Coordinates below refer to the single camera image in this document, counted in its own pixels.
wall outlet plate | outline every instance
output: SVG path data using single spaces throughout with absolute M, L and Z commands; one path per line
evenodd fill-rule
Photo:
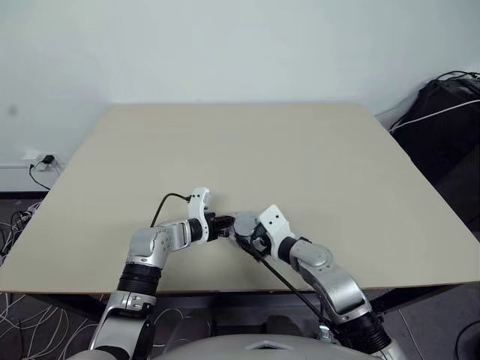
M 40 163 L 47 155 L 53 155 L 55 160 L 51 164 Z M 44 171 L 49 167 L 57 166 L 57 164 L 63 164 L 55 152 L 37 150 L 28 150 L 25 155 L 23 155 L 22 162 L 27 166 L 27 168 L 30 167 L 30 164 L 38 164 L 37 167 L 35 167 L 35 171 Z

floor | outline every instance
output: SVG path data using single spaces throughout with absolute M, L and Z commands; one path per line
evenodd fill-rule
M 0 200 L 0 221 L 9 223 L 10 215 L 14 211 L 26 209 L 32 203 L 35 203 L 35 200 Z M 381 292 L 368 291 L 367 296 L 373 298 Z M 1 295 L 0 311 L 5 309 L 7 297 L 12 303 L 20 296 L 21 294 Z M 41 320 L 41 315 L 30 321 L 25 320 L 47 307 L 47 304 L 29 296 L 13 305 L 8 311 L 7 318 L 16 326 L 19 325 L 19 320 L 24 320 L 22 331 L 11 328 L 7 321 L 0 319 L 0 360 L 63 359 L 62 351 L 65 345 L 81 324 L 82 331 L 68 344 L 63 355 L 67 359 L 88 346 L 95 326 L 92 321 L 86 321 L 81 316 L 62 313 L 60 310 L 53 313 L 54 308 L 51 308 L 44 320 L 50 314 L 52 316 L 36 330 L 35 325 Z M 207 337 L 212 319 L 215 319 L 218 325 L 225 326 L 259 325 L 271 315 L 282 314 L 288 315 L 305 336 L 314 336 L 317 333 L 317 323 L 305 306 L 270 307 L 267 310 L 263 307 L 223 307 L 211 310 L 183 307 L 165 310 L 165 307 L 160 305 L 153 317 L 156 319 L 162 314 L 156 322 L 155 343 L 159 346 L 154 348 L 152 358 L 163 351 Z M 476 320 L 480 320 L 480 284 L 470 283 L 404 307 L 401 313 L 398 311 L 388 313 L 385 315 L 385 329 L 398 341 L 410 360 L 451 360 L 454 357 L 458 332 Z M 474 351 L 479 351 L 478 348 L 475 349 L 479 344 L 480 324 L 472 327 L 461 338 L 460 359 L 478 359 L 473 354 Z

table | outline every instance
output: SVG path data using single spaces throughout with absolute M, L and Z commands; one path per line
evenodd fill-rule
M 218 214 L 277 204 L 362 288 L 480 278 L 475 238 L 359 105 L 115 105 L 14 246 L 0 289 L 113 291 L 134 230 L 165 193 L 197 186 Z M 185 204 L 171 199 L 160 216 L 184 218 Z M 173 253 L 160 282 L 166 293 L 253 290 L 284 287 L 226 239 Z

power outlet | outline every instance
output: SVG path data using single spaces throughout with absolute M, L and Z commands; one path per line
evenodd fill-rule
M 35 167 L 36 171 L 45 171 L 49 165 L 46 163 L 41 163 L 41 161 L 47 156 L 53 155 L 55 160 L 53 161 L 52 165 L 55 166 L 55 162 L 59 163 L 57 155 L 53 152 L 40 152 L 40 151 L 27 151 L 25 155 L 22 157 L 22 162 L 27 166 L 30 167 L 31 164 L 37 165 Z

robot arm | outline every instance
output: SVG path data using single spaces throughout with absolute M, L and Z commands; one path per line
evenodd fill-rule
M 330 330 L 342 345 L 382 358 L 406 358 L 386 334 L 358 284 L 334 261 L 329 249 L 312 244 L 306 238 L 296 238 L 276 205 L 267 208 L 255 221 L 247 222 L 255 224 L 250 228 L 250 237 L 245 236 L 249 233 L 245 219 L 242 220 L 242 216 L 235 219 L 235 237 L 239 244 L 248 249 L 246 242 L 249 242 L 255 248 L 250 251 L 257 256 L 271 255 L 290 264 L 322 299 L 331 320 Z
M 90 352 L 80 353 L 79 359 L 101 357 L 99 352 L 105 359 L 147 359 L 155 337 L 148 316 L 155 308 L 158 281 L 169 254 L 215 240 L 233 223 L 232 217 L 205 213 L 208 205 L 209 189 L 198 187 L 190 197 L 187 220 L 161 223 L 133 234 L 117 289 L 109 298 Z

